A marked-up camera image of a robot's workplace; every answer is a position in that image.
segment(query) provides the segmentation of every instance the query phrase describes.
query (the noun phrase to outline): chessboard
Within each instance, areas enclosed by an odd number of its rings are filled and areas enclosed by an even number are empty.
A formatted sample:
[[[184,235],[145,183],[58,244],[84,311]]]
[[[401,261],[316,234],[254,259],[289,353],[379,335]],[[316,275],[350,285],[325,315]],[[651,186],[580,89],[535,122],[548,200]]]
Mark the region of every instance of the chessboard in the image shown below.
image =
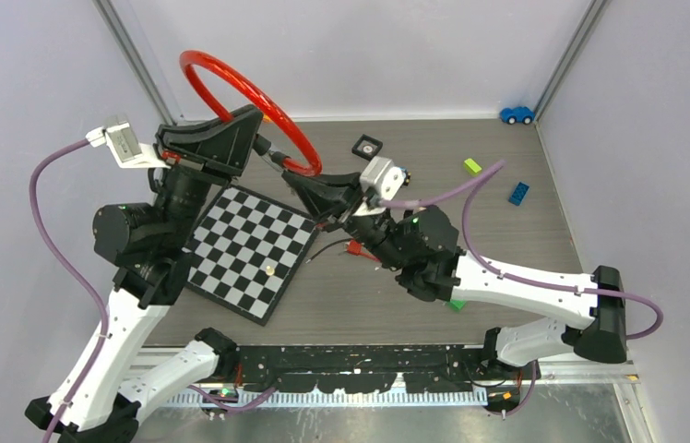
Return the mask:
[[[224,187],[204,211],[187,249],[187,286],[266,325],[318,230],[308,214],[240,186]]]

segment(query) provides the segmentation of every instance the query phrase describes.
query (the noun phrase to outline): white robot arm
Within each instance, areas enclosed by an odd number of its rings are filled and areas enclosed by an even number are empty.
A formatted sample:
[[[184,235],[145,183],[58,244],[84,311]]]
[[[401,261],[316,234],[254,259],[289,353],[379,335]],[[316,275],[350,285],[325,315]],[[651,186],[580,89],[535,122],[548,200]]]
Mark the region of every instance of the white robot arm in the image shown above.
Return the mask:
[[[191,253],[184,245],[209,188],[239,176],[250,150],[278,166],[282,163],[284,156],[267,149],[266,140],[257,134],[263,115],[255,107],[245,106],[233,116],[229,123],[161,126],[155,147],[138,143],[124,119],[88,134],[93,146],[107,145],[121,167],[159,170],[163,176],[159,181],[149,175],[150,188],[157,193],[152,205],[108,205],[94,218],[95,251],[118,268],[108,304],[109,332],[54,430],[63,434],[60,441],[129,441],[173,395],[200,379],[228,377],[235,370],[236,344],[214,329],[204,329],[175,357],[140,377],[125,379],[144,341],[187,281]],[[538,358],[571,350],[595,361],[625,360],[624,305],[584,293],[598,287],[618,290],[615,269],[601,267],[595,275],[560,274],[494,262],[505,272],[535,281],[564,281],[580,288],[576,293],[504,279],[458,248],[458,231],[437,207],[394,221],[374,204],[397,194],[405,183],[401,174],[391,160],[374,157],[362,173],[306,177],[283,171],[282,178],[323,229],[345,230],[385,268],[399,271],[398,284],[417,298],[480,301],[544,316],[517,328],[487,332],[482,362],[501,377]],[[95,330],[59,389],[30,402],[26,415],[39,428],[49,426],[81,373],[100,337],[100,328]]]

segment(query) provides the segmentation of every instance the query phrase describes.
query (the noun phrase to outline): metal corner frame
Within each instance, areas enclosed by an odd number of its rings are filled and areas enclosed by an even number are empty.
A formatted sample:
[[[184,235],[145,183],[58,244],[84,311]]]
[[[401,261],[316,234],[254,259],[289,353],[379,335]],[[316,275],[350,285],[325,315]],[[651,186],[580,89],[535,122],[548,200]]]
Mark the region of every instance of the metal corner frame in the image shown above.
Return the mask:
[[[541,120],[541,117],[549,107],[549,103],[552,102],[554,95],[556,95],[565,76],[567,76],[570,66],[576,61],[578,54],[581,53],[581,49],[584,47],[585,43],[587,43],[589,35],[598,24],[603,10],[605,10],[605,7],[610,3],[611,0],[592,0],[592,3],[589,4],[587,12],[578,23],[578,28],[573,34],[573,39],[567,45],[567,49],[565,49],[560,62],[557,64],[557,68],[554,69],[552,77],[546,85],[546,89],[543,90],[541,98],[538,100],[538,105],[535,106],[536,121]]]
[[[619,409],[625,419],[627,434],[633,443],[654,443],[658,441],[652,434],[648,423],[645,406],[641,403],[638,390],[641,385],[614,384],[614,394],[619,402]]]
[[[125,60],[130,65],[134,74],[136,74],[138,83],[141,85],[141,88],[147,93],[149,100],[155,106],[155,110],[158,111],[158,114],[161,116],[163,123],[165,123],[166,125],[176,124],[176,119],[173,117],[168,104],[163,99],[163,96],[161,95],[161,91],[158,89],[158,86],[152,80],[152,75],[149,73],[147,65],[141,59],[141,54],[138,52],[136,45],[130,38],[130,35],[127,32],[127,28],[125,27],[125,24],[117,14],[117,11],[114,8],[112,1],[92,0],[92,3],[98,9],[98,12],[101,13],[103,21],[106,23],[106,26],[112,32],[114,40],[117,42],[117,45],[120,47],[120,50],[125,56]]]

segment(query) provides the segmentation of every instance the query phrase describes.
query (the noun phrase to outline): red steering wheel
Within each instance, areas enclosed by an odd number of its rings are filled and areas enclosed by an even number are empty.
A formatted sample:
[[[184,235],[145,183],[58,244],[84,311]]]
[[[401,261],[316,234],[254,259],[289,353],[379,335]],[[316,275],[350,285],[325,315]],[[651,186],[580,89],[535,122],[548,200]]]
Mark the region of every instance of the red steering wheel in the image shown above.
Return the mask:
[[[283,166],[288,170],[297,174],[315,176],[319,175],[323,165],[317,151],[313,148],[310,140],[304,135],[301,129],[285,114],[280,107],[274,103],[262,90],[254,85],[250,80],[245,78],[242,74],[236,72],[232,67],[226,65],[217,58],[202,53],[201,51],[185,51],[179,56],[179,66],[182,68],[184,76],[190,82],[190,86],[198,93],[212,111],[223,122],[230,122],[233,119],[231,113],[223,107],[220,102],[215,99],[211,92],[204,86],[201,78],[198,77],[194,66],[201,66],[208,71],[216,74],[218,77],[227,81],[231,86],[239,90],[247,99],[250,100],[265,116],[267,116],[275,125],[277,125],[293,144],[302,152],[302,155],[309,162],[308,165],[297,162],[291,158],[285,159]]]

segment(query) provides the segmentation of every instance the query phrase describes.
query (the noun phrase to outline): red object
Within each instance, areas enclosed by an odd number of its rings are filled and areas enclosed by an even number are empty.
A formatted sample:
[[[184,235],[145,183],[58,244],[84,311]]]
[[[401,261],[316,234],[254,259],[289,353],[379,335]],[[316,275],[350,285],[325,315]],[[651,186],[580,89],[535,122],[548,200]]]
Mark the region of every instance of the red object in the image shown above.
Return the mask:
[[[221,62],[217,58],[202,53],[201,51],[185,51],[179,55],[179,66],[182,68],[184,76],[187,81],[198,93],[198,96],[210,107],[215,114],[218,115],[223,122],[230,122],[233,119],[231,113],[223,107],[220,102],[215,99],[211,92],[204,86],[204,82],[198,77],[194,66],[201,66],[223,80],[227,81],[231,86],[239,90],[247,99],[250,100],[265,116],[269,117],[271,121],[277,125],[293,144],[296,145],[302,155],[310,163],[304,165],[296,160],[290,158],[285,159],[283,165],[290,171],[297,174],[316,176],[321,173],[323,165],[317,151],[313,148],[312,143],[304,135],[301,129],[285,114],[280,107],[274,103],[262,90],[254,85],[250,80],[245,78],[242,74],[236,72],[232,67]]]
[[[161,158],[164,160],[173,159],[175,162],[178,163],[182,159],[182,156],[177,154],[176,152],[171,152],[169,150],[165,150],[161,154]]]
[[[237,366],[238,369],[236,370],[236,379],[233,381],[233,385],[236,388],[239,388],[242,386],[242,364],[240,363],[239,366]]]
[[[373,256],[372,254],[368,252],[363,252],[364,246],[362,246],[361,243],[355,241],[355,240],[350,240],[348,242],[348,247],[345,248],[345,251],[348,252],[348,254],[354,255],[354,256],[362,256],[362,257],[367,257],[371,260],[380,262],[380,260],[377,259],[377,257]]]

